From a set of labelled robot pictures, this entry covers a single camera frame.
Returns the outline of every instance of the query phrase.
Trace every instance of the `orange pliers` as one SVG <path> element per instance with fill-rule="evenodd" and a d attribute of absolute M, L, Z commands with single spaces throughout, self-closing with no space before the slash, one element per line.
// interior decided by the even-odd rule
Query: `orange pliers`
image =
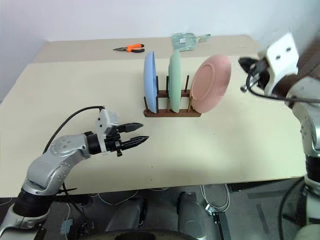
<path fill-rule="evenodd" d="M 145 49 L 143 48 L 145 45 L 141 43 L 137 43 L 134 45 L 128 45 L 124 47 L 118 47 L 113 50 L 120 51 L 120 52 L 128 52 L 128 53 L 143 53 Z"/>

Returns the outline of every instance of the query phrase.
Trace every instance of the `white wall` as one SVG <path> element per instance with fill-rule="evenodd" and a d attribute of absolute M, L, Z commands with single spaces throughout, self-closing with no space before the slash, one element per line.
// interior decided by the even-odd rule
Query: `white wall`
<path fill-rule="evenodd" d="M 286 31 L 302 51 L 320 28 L 319 0 L 2 0 L 0 100 L 44 41 Z"/>

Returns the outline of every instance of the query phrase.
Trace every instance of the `green plate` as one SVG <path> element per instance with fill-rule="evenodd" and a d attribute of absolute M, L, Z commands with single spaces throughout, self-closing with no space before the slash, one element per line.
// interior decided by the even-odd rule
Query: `green plate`
<path fill-rule="evenodd" d="M 179 51 L 174 51 L 170 57 L 168 91 L 170 108 L 178 113 L 181 102 L 181 63 Z"/>

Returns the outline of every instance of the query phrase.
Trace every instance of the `gray floor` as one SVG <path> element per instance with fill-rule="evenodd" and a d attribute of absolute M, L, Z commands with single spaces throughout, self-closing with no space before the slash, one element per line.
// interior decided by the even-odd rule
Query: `gray floor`
<path fill-rule="evenodd" d="M 232 240 L 269 240 L 279 239 L 277 229 L 277 214 L 281 197 L 292 185 L 293 180 L 285 180 L 272 184 L 255 187 L 241 192 L 231 192 L 230 207 L 226 212 L 229 232 Z M 203 206 L 203 222 L 207 231 L 208 240 L 219 240 L 217 226 L 212 218 L 205 212 L 205 203 L 199 186 L 172 187 L 165 191 L 155 192 L 151 190 L 140 190 L 139 196 L 147 200 L 148 211 L 143 228 L 145 229 L 165 229 L 177 230 L 178 215 L 176 212 L 177 198 L 180 192 L 196 192 L 198 202 Z M 101 196 L 109 202 L 118 202 L 135 191 L 103 193 Z M 215 204 L 223 204 L 226 193 L 223 185 L 208 185 L 206 195 L 209 201 Z M 293 213 L 297 198 L 293 194 L 288 200 L 285 212 Z M 84 208 L 88 218 L 96 223 L 95 231 L 103 232 L 112 215 L 119 206 L 109 206 L 103 203 L 98 197 L 93 198 L 93 204 Z M 8 205 L 0 206 L 0 220 L 3 219 Z M 48 230 L 46 239 L 64 240 L 64 235 L 60 234 L 61 225 L 68 214 L 68 207 L 65 203 L 55 202 L 50 210 L 45 227 Z M 75 221 L 79 220 L 79 214 L 71 211 Z M 285 239 L 294 239 L 298 227 L 292 223 L 283 221 Z"/>

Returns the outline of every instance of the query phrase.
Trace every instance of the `electrical cable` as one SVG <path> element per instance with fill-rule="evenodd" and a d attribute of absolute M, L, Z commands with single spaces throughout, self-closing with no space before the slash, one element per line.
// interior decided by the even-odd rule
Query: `electrical cable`
<path fill-rule="evenodd" d="M 299 180 L 297 180 L 289 188 L 289 190 L 284 194 L 284 196 L 283 196 L 283 198 L 281 200 L 280 207 L 279 207 L 279 212 L 278 212 L 278 231 L 279 231 L 280 240 L 284 240 L 284 231 L 282 229 L 282 212 L 283 212 L 283 209 L 284 209 L 285 202 L 286 202 L 288 196 L 290 195 L 290 193 L 293 191 L 293 189 L 295 189 L 295 187 L 297 185 L 299 185 L 304 179 L 305 179 L 304 177 L 301 177 Z"/>
<path fill-rule="evenodd" d="M 99 199 L 100 199 L 102 202 L 104 202 L 105 204 L 108 204 L 108 205 L 110 205 L 110 206 L 114 206 L 114 205 L 122 204 L 122 203 L 124 203 L 125 201 L 128 201 L 129 199 L 131 199 L 131 198 L 133 198 L 135 195 L 137 195 L 138 192 L 139 192 L 139 190 L 136 190 L 135 193 L 134 193 L 132 196 L 126 198 L 125 200 L 122 200 L 122 201 L 119 201 L 119 202 L 115 202 L 115 203 L 107 202 L 106 200 L 104 200 L 104 199 L 100 196 L 99 193 L 97 194 L 97 196 L 98 196 Z"/>
<path fill-rule="evenodd" d="M 255 64 L 255 67 L 253 67 L 249 72 L 248 72 L 248 75 L 247 75 L 247 78 L 246 78 L 246 81 L 245 81 L 245 86 L 247 88 L 247 90 L 257 96 L 257 97 L 260 97 L 260 98 L 264 98 L 264 99 L 270 99 L 270 100 L 277 100 L 277 101 L 285 101 L 285 102 L 291 102 L 291 103 L 296 103 L 296 102 L 300 102 L 300 103 L 317 103 L 317 104 L 320 104 L 320 99 L 313 99 L 313 98 L 301 98 L 301 97 L 290 97 L 290 98 L 287 98 L 287 97 L 282 97 L 282 96 L 270 96 L 270 95 L 263 95 L 263 94 L 260 94 L 254 90 L 252 90 L 252 87 L 253 85 L 250 85 L 250 79 L 251 77 L 254 77 L 256 74 L 259 74 L 263 71 L 265 71 L 267 69 L 267 67 L 265 67 L 265 69 L 262 69 L 257 71 L 257 65 L 258 64 L 264 64 L 264 62 L 262 61 L 259 61 Z"/>
<path fill-rule="evenodd" d="M 159 189 L 149 188 L 148 190 L 154 191 L 154 192 L 162 192 L 162 191 L 168 190 L 169 188 L 170 187 L 159 187 Z"/>
<path fill-rule="evenodd" d="M 60 132 L 60 130 L 74 117 L 76 116 L 77 114 L 83 112 L 83 111 L 86 111 L 86 110 L 90 110 L 90 109 L 99 109 L 100 111 L 102 109 L 104 109 L 105 107 L 104 106 L 88 106 L 88 107 L 84 107 L 76 112 L 74 112 L 73 114 L 71 114 L 59 127 L 58 129 L 53 133 L 52 137 L 49 139 L 48 143 L 46 144 L 44 150 L 43 150 L 43 153 L 44 154 L 50 147 L 52 141 L 55 139 L 55 137 L 57 136 L 57 134 Z M 76 205 L 75 201 L 71 198 L 71 196 L 69 195 L 68 191 L 67 191 L 67 188 L 66 188 L 66 185 L 65 183 L 63 182 L 62 184 L 62 188 L 64 190 L 64 194 L 67 196 L 69 202 L 71 203 L 71 205 L 74 207 L 74 209 L 85 219 L 85 221 L 87 222 L 88 224 L 88 231 L 89 229 L 92 227 L 92 224 L 90 224 L 91 221 L 89 221 L 89 219 L 87 218 L 87 216 L 78 208 L 78 206 Z"/>
<path fill-rule="evenodd" d="M 6 201 L 6 202 L 4 202 L 4 203 L 0 203 L 0 206 L 4 206 L 4 205 L 6 205 L 6 204 L 9 204 L 11 201 L 12 201 L 12 197 L 10 198 L 9 201 Z"/>
<path fill-rule="evenodd" d="M 69 203 L 66 203 L 66 205 L 68 206 L 68 215 L 66 216 L 66 220 L 64 222 L 64 237 L 65 237 L 65 240 L 68 240 L 68 237 L 67 237 L 67 220 L 69 219 L 69 216 L 70 216 L 70 213 L 71 213 L 71 207 L 70 207 Z"/>
<path fill-rule="evenodd" d="M 206 195 L 206 190 L 205 190 L 205 185 L 200 185 L 201 194 L 202 194 L 206 204 L 209 204 L 211 207 L 216 209 L 219 213 L 225 212 L 226 210 L 228 210 L 228 208 L 230 206 L 230 192 L 229 192 L 228 185 L 224 184 L 224 188 L 226 191 L 226 201 L 222 206 L 216 206 L 208 201 L 207 195 Z"/>

